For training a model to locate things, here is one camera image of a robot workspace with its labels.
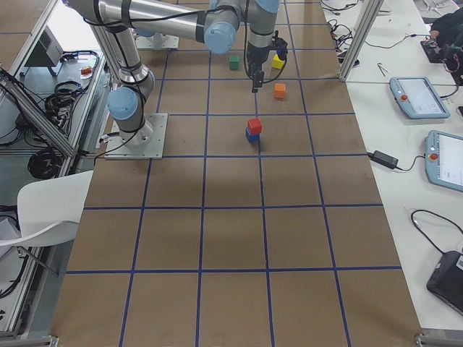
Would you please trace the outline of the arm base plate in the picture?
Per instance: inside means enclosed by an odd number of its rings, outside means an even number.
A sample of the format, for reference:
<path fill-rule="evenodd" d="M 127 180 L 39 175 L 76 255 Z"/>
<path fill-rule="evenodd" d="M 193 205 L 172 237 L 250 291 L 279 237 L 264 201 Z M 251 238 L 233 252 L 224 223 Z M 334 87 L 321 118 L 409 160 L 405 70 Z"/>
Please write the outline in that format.
<path fill-rule="evenodd" d="M 169 49 L 178 49 L 179 38 L 172 35 L 164 35 L 156 33 L 150 37 L 145 37 L 141 35 L 135 36 L 136 46 L 139 50 L 169 50 Z"/>
<path fill-rule="evenodd" d="M 146 113 L 145 125 L 132 138 L 132 134 L 122 132 L 122 136 L 110 137 L 105 159 L 134 160 L 134 159 L 162 159 L 166 128 L 167 113 Z"/>

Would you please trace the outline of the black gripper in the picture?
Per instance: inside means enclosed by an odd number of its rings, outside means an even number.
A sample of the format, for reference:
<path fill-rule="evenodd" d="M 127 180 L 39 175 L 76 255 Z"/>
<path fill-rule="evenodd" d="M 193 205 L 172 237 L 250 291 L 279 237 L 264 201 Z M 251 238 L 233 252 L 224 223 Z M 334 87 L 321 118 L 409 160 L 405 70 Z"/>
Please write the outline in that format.
<path fill-rule="evenodd" d="M 263 86 L 264 72 L 261 69 L 262 65 L 268 60 L 269 51 L 268 46 L 247 45 L 247 71 L 248 74 L 251 74 L 252 93 L 257 93 L 258 89 Z"/>

